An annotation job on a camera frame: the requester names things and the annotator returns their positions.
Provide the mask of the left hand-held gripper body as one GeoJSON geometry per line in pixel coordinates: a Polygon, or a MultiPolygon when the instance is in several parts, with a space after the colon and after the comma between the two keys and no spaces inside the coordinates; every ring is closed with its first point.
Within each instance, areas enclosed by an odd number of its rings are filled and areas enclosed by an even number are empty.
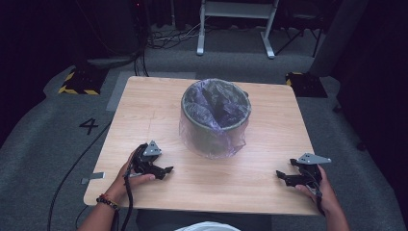
{"type": "Polygon", "coordinates": [[[162,154],[158,145],[151,141],[141,144],[134,153],[132,169],[135,173],[160,173],[162,169],[154,165],[154,161],[162,154]]]}

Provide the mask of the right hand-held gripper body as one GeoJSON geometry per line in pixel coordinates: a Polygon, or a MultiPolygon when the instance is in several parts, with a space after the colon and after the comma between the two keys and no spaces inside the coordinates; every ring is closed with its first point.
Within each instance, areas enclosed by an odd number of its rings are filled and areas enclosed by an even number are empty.
{"type": "Polygon", "coordinates": [[[319,155],[305,153],[296,160],[299,171],[304,175],[311,177],[314,182],[321,181],[321,173],[319,170],[320,164],[329,164],[330,158],[321,157],[319,155]]]}

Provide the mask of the person's right hand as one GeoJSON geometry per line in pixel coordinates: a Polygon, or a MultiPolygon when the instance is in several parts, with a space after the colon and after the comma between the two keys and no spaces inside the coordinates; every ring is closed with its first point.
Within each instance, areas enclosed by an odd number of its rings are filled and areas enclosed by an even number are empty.
{"type": "MultiPolygon", "coordinates": [[[[321,181],[319,183],[319,190],[322,193],[320,207],[325,215],[334,215],[342,210],[342,207],[339,203],[339,200],[336,197],[334,190],[331,187],[331,184],[327,178],[325,170],[319,166],[321,173],[321,181]]],[[[309,196],[315,203],[317,203],[317,196],[313,194],[306,186],[296,185],[295,188],[309,196]]]]}

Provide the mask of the person's left hand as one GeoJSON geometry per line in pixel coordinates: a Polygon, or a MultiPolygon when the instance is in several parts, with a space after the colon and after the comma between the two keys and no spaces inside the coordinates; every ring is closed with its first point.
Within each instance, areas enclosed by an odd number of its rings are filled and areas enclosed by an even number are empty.
{"type": "MultiPolygon", "coordinates": [[[[120,204],[121,201],[127,196],[124,174],[126,173],[126,170],[131,163],[131,159],[132,155],[130,155],[127,162],[122,166],[111,186],[105,191],[105,194],[108,196],[108,198],[117,204],[120,204]]],[[[132,190],[134,190],[138,185],[153,181],[155,179],[156,177],[153,174],[144,174],[141,176],[130,177],[129,186],[132,190]]]]}

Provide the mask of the person's dark trousers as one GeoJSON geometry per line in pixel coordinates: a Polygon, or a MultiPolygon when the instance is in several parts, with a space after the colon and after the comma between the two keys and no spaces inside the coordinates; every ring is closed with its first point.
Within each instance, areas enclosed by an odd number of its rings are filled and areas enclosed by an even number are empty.
{"type": "Polygon", "coordinates": [[[196,224],[230,225],[240,231],[270,231],[268,215],[139,210],[137,225],[140,231],[176,231],[196,224]]]}

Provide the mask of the person's white shirt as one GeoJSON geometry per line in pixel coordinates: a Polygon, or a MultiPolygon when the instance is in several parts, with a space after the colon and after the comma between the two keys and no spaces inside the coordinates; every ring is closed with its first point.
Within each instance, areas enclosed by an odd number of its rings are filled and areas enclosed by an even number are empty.
{"type": "Polygon", "coordinates": [[[225,223],[203,221],[176,229],[175,231],[241,231],[241,230],[225,223]]]}

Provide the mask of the black stand legs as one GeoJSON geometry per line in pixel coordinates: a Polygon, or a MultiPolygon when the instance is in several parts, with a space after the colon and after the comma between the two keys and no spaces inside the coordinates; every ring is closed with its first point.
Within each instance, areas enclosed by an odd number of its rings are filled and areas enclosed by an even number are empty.
{"type": "Polygon", "coordinates": [[[278,55],[286,47],[288,47],[295,39],[303,35],[307,30],[309,30],[316,40],[312,57],[317,55],[320,38],[323,32],[323,16],[321,14],[306,14],[306,13],[287,13],[284,26],[285,32],[289,37],[289,40],[283,44],[275,54],[278,55]],[[294,36],[289,35],[289,29],[296,29],[296,34],[294,36]]]}

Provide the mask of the grey pillar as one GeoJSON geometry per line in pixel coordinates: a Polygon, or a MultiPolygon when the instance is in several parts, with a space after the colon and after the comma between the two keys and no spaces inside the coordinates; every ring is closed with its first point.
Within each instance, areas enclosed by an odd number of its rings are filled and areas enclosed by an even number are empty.
{"type": "Polygon", "coordinates": [[[369,0],[343,0],[309,72],[317,77],[330,76],[356,29],[369,0]]]}

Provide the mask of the black yellow striped base plate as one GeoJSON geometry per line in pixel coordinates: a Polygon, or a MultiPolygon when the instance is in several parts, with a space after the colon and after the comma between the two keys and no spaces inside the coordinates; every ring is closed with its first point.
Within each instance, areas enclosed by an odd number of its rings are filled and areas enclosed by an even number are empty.
{"type": "Polygon", "coordinates": [[[108,69],[100,68],[73,68],[66,76],[59,93],[99,95],[108,72],[108,69]]]}
{"type": "Polygon", "coordinates": [[[285,76],[286,84],[293,89],[296,97],[327,98],[327,93],[319,77],[309,72],[289,72],[285,76]]]}

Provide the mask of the white metal table frame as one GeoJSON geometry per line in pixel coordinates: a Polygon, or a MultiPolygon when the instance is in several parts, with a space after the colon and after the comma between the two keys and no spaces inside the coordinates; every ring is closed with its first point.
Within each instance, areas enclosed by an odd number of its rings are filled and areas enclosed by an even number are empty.
{"type": "Polygon", "coordinates": [[[271,3],[237,3],[237,2],[215,2],[212,0],[201,0],[200,7],[200,28],[197,41],[196,54],[204,54],[205,44],[205,20],[207,17],[235,17],[266,19],[268,21],[266,29],[260,33],[267,56],[275,58],[275,53],[269,41],[269,33],[278,9],[280,0],[271,0],[271,3]]]}

